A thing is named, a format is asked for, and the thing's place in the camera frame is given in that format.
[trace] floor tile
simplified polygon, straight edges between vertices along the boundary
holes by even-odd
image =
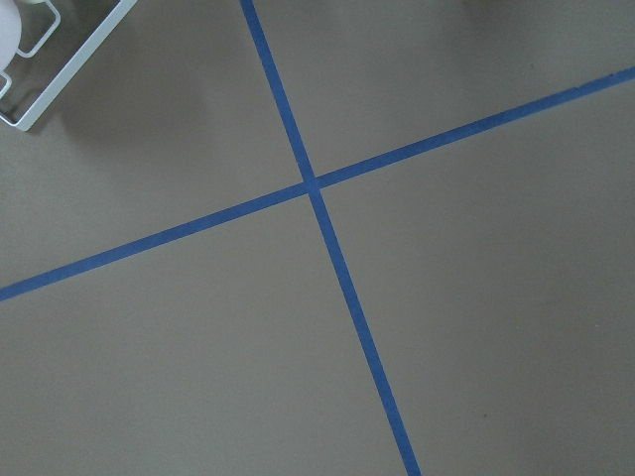
[[[0,287],[300,181],[230,0],[140,1],[0,144]]]
[[[405,474],[305,198],[0,303],[0,472]]]
[[[635,64],[635,3],[258,0],[322,174]]]
[[[323,191],[425,474],[633,473],[633,98]]]

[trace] white rack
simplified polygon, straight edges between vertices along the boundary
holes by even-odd
[[[53,4],[51,4],[51,2],[47,1],[46,3],[49,4],[50,8],[54,11],[54,14],[56,14],[56,20],[45,34],[45,38],[40,39],[29,52],[18,52],[18,55],[23,58],[32,57],[60,23],[61,17],[60,14],[57,13],[58,10],[53,6]],[[119,3],[92,32],[90,37],[88,37],[79,50],[77,50],[77,52],[64,65],[62,70],[60,70],[60,72],[49,82],[44,91],[42,91],[42,93],[18,121],[13,122],[2,113],[0,113],[0,119],[21,131],[28,131],[40,118],[40,116],[42,116],[44,111],[46,111],[46,109],[51,105],[53,100],[60,94],[60,92],[62,92],[72,77],[75,76],[84,63],[92,56],[97,47],[103,43],[112,30],[119,24],[119,22],[121,22],[135,3],[137,3],[137,0],[119,0]],[[5,78],[5,85],[2,87],[4,91],[5,89],[11,87],[11,78],[4,73],[2,76]]]

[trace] white disc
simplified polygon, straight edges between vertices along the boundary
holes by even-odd
[[[22,20],[13,0],[0,0],[0,71],[9,65],[20,45]]]

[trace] blue tape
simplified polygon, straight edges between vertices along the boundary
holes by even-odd
[[[256,50],[265,69],[271,91],[276,100],[280,116],[287,132],[287,137],[296,156],[298,168],[307,186],[307,193],[309,194],[311,204],[316,214],[317,223],[326,244],[328,255],[335,268],[339,285],[344,294],[355,330],[357,331],[357,336],[361,342],[366,361],[370,367],[375,386],[377,387],[384,411],[388,417],[399,452],[406,466],[406,471],[409,476],[421,476],[417,458],[415,457],[408,433],[399,414],[397,403],[395,402],[390,384],[388,383],[388,378],[386,377],[386,372],[379,357],[379,352],[377,351],[370,328],[368,327],[368,322],[361,307],[353,280],[350,277],[348,266],[346,265],[344,255],[339,246],[337,236],[335,235],[335,230],[330,221],[330,216],[328,215],[328,210],[326,209],[326,204],[319,191],[318,181],[309,160],[307,149],[302,140],[298,124],[291,109],[291,104],[285,92],[282,79],[278,74],[278,69],[274,63],[273,55],[265,38],[253,1],[241,0],[240,3],[245,19],[247,20],[247,25],[251,31],[251,36],[256,45]]]
[[[594,92],[601,91],[602,89],[606,89],[632,79],[635,79],[635,67],[623,69],[619,72],[610,74],[609,76],[585,83],[582,86],[573,87],[571,89],[543,97],[542,99],[523,104],[522,106],[514,107],[507,111],[494,114],[493,116],[437,134],[431,138],[424,139],[423,141],[415,142],[414,144],[410,144],[357,164],[353,164],[352,166],[324,174],[323,176],[317,178],[317,184],[320,188],[334,185],[336,183],[340,183],[341,181],[352,179],[391,164],[410,159],[418,154],[422,154],[423,152],[428,152],[433,149],[446,146],[452,142],[466,139],[475,134],[494,129],[495,127],[499,127],[546,109],[559,106],[566,102],[588,96]]]
[[[76,261],[69,265],[62,266],[61,268],[42,273],[41,275],[34,276],[28,280],[2,288],[0,289],[0,301],[15,298],[19,295],[23,295],[24,293],[52,285],[53,283],[86,273],[96,268],[114,263],[115,261],[123,260],[124,258],[137,255],[152,248],[193,235],[199,231],[207,230],[264,208],[269,208],[270,206],[289,201],[306,193],[307,190],[305,185],[303,183],[298,183],[296,185],[283,188],[282,190],[254,198],[253,200],[211,213],[210,215],[197,218],[196,220],[184,223],[183,225],[175,226],[174,228],[155,233],[154,235],[118,246],[112,250],[104,251],[98,255]]]

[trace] gray floor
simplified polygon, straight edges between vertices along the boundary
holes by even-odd
[[[203,3],[0,127],[0,292],[303,181]],[[635,65],[627,1],[256,6],[318,175]],[[424,474],[635,473],[634,117],[630,81],[321,191]],[[407,474],[306,196],[0,317],[0,474]]]

